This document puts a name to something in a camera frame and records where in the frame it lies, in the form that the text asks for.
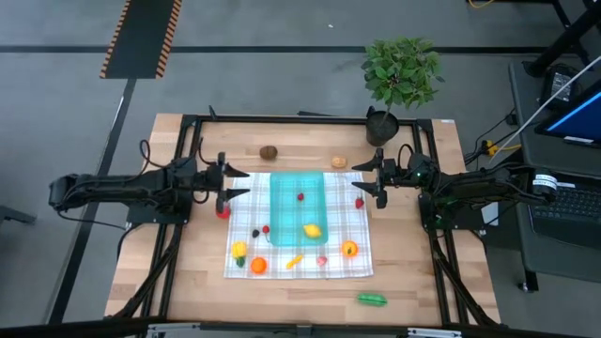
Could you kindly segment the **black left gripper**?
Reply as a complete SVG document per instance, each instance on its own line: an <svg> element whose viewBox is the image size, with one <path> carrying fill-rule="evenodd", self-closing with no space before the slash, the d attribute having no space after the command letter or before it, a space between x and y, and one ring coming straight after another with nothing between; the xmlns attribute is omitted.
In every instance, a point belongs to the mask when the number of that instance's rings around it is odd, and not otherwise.
<svg viewBox="0 0 601 338"><path fill-rule="evenodd" d="M211 192L216 193L216 211L223 213L225 199L231 200L237 196L249 192L249 189L223 189L224 176L226 177L248 177L249 174L235 169L229 163L225 163L225 153L219 152L217 160L210 162L208 167L193 175L192 200L198 204L205 204ZM204 192L205 197L199 200L195 197L196 192Z"/></svg>

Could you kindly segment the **yellow toy bell pepper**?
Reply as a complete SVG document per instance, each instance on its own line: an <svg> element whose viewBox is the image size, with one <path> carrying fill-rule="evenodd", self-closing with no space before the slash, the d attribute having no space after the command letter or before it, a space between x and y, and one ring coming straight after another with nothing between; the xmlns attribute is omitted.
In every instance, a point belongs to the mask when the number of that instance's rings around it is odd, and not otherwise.
<svg viewBox="0 0 601 338"><path fill-rule="evenodd" d="M243 268L246 262L247 245L244 241L236 241L232 244L231 254L238 268Z"/></svg>

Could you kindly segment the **green toy pea pod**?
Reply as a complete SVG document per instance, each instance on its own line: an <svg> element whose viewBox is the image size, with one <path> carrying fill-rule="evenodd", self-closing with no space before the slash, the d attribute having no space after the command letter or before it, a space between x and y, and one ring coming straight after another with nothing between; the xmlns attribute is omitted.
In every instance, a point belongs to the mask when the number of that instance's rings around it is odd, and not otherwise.
<svg viewBox="0 0 601 338"><path fill-rule="evenodd" d="M388 300L381 294L361 293L357 296L357 302L363 305L383 307L388 304Z"/></svg>

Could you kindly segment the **teal translucent plastic container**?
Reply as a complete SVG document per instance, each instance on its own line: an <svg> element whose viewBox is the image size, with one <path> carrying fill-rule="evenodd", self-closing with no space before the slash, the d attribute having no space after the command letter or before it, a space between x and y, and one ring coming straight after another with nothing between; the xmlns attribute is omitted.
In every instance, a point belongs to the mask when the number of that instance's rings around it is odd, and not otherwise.
<svg viewBox="0 0 601 338"><path fill-rule="evenodd" d="M304 200L297 195L304 193ZM320 238L308 238L303 227L316 224ZM314 247L329 240L324 173L317 171L270 174L270 242L276 247Z"/></svg>

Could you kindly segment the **green plant in black pot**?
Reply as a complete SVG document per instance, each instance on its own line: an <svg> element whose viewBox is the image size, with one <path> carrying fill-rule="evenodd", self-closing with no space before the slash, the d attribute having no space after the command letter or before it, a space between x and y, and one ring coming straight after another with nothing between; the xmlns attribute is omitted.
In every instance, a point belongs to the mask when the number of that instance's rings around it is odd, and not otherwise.
<svg viewBox="0 0 601 338"><path fill-rule="evenodd" d="M366 139L372 146L383 146L398 133L394 106L418 108L434 99L434 84L444 82L439 53L425 38L376 39L365 47L361 69L371 98L385 106L371 107L366 115Z"/></svg>

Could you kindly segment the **yellow power plug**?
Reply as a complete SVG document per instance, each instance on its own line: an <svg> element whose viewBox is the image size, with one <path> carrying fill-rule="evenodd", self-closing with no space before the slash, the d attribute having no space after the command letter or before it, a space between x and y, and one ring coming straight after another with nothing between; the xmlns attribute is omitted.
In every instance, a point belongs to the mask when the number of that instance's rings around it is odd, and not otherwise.
<svg viewBox="0 0 601 338"><path fill-rule="evenodd" d="M505 148L500 148L496 144L494 144L491 140L484 140L481 145L481 149L483 153L489 157L494 156L500 151L509 151L509 150L517 150L521 148L521 144L515 146L508 146Z"/></svg>

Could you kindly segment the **black floor tape strip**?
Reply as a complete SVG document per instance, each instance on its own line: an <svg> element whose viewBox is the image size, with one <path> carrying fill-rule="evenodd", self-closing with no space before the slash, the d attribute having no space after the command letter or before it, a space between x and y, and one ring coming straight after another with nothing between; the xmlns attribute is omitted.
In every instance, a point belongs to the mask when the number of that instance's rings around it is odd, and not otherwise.
<svg viewBox="0 0 601 338"><path fill-rule="evenodd" d="M98 175L107 175L110 171L136 83L137 81L135 79L128 79L126 82L116 110L113 124L107 136L107 140L100 157L97 167ZM58 280L59 284L57 285L54 296L54 303L48 314L48 324L60 324L64 319L65 312L69 305L70 295L83 261L85 248L92 232L92 222L96 218L98 208L98 204L92 204L90 207L84 207L81 217L77 221L75 235L73 237L71 247L69 248L69 255L67 256L66 263L62 268Z"/></svg>
<svg viewBox="0 0 601 338"><path fill-rule="evenodd" d="M434 47L442 54L541 54L546 47ZM99 54L109 50L100 45L0 45L0 54ZM175 46L176 54L360 54L363 46Z"/></svg>

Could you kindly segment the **black hazard-striped floor ramp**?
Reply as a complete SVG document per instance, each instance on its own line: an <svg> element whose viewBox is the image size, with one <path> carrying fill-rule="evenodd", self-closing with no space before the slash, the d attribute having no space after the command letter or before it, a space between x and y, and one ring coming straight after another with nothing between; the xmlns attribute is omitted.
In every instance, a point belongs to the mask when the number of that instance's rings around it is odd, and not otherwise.
<svg viewBox="0 0 601 338"><path fill-rule="evenodd" d="M125 0L101 79L161 79L181 8L182 0Z"/></svg>

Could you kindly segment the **thin white rod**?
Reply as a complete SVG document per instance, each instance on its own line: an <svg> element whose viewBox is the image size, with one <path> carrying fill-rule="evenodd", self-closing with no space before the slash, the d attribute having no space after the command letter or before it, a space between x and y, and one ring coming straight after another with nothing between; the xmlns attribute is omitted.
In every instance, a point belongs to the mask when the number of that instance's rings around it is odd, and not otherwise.
<svg viewBox="0 0 601 338"><path fill-rule="evenodd" d="M545 103L540 101L546 73L532 77L524 65L531 62L512 62L509 65L509 82L516 109L517 130L497 144L500 148L521 144L516 151L526 162L562 170L584 170L589 163L601 162L601 148L579 146L566 143L563 139L537 134L536 127L547 117L560 110L549 110L548 103L574 81L579 84L579 92L571 103L588 87L601 79L601 55L591 65L578 69L578 74L564 85Z"/></svg>

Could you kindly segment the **black bar with silver brackets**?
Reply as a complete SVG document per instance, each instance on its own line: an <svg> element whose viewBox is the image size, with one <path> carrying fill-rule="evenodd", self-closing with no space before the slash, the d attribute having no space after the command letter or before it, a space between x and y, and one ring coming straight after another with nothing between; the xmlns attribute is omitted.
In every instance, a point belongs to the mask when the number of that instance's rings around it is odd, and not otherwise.
<svg viewBox="0 0 601 338"><path fill-rule="evenodd" d="M108 318L13 328L0 328L0 338L121 338L131 335L173 330L278 331L309 337L317 333L385 334L409 338L586 338L584 336L516 330L503 326L467 324L427 326L362 326L327 324L255 324L232 322L167 321L161 317Z"/></svg>

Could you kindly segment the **computer keyboard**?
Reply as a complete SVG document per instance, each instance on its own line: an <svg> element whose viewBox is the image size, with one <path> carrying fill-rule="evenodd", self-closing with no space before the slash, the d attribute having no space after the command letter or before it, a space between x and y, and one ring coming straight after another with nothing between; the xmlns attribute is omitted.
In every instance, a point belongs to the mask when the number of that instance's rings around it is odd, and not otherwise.
<svg viewBox="0 0 601 338"><path fill-rule="evenodd" d="M558 183L556 200L531 208L532 231L579 247L601 250L601 188Z"/></svg>

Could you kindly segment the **black power adapter white label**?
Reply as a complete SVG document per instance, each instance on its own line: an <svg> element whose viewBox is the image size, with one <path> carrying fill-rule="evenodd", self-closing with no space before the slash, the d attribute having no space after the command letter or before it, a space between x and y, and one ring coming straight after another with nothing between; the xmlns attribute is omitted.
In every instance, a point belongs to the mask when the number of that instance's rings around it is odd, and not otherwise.
<svg viewBox="0 0 601 338"><path fill-rule="evenodd" d="M545 103L577 74L578 70L576 68L563 63L550 67L544 78L540 101ZM567 108L578 92L579 84L574 81L551 100L546 108L549 110Z"/></svg>

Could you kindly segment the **monitor with blue screen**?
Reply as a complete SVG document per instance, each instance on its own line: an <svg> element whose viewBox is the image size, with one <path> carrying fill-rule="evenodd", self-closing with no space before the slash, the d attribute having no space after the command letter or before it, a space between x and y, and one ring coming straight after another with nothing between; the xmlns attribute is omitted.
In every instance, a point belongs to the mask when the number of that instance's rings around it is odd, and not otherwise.
<svg viewBox="0 0 601 338"><path fill-rule="evenodd" d="M567 108L544 119L535 132L563 139L566 143L601 148L601 79L584 90Z"/></svg>

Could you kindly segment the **grey chair leg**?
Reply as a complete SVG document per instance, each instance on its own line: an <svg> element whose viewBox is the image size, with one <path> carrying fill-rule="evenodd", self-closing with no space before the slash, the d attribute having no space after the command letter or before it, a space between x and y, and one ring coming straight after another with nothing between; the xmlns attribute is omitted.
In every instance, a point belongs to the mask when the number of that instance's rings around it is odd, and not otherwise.
<svg viewBox="0 0 601 338"><path fill-rule="evenodd" d="M36 221L36 217L27 213L21 212L11 207L0 206L0 225L3 222L14 221L24 224L33 224Z"/></svg>

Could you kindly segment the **black aluminium table frame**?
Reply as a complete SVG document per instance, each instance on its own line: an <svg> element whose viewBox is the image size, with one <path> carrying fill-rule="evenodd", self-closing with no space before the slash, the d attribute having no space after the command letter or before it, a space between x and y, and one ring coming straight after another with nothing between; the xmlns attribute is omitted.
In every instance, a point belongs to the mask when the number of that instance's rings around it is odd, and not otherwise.
<svg viewBox="0 0 601 338"><path fill-rule="evenodd" d="M179 114L156 116L149 137L153 161L163 164L177 151L188 153L195 135L203 137L206 160L224 152L244 172L326 170L334 156L354 165L374 154L361 117L221 115L199 117L188 130L181 128L182 120ZM262 146L276 146L277 158L261 159ZM171 320L263 324L438 327L467 318L450 281L434 265L417 191L389 189L388 197L383 209L374 200L366 203L375 273L354 279L227 279L226 223L213 202L194 206L175 270L160 277L150 311L159 313L166 301ZM361 293L381 294L388 304L360 304Z"/></svg>

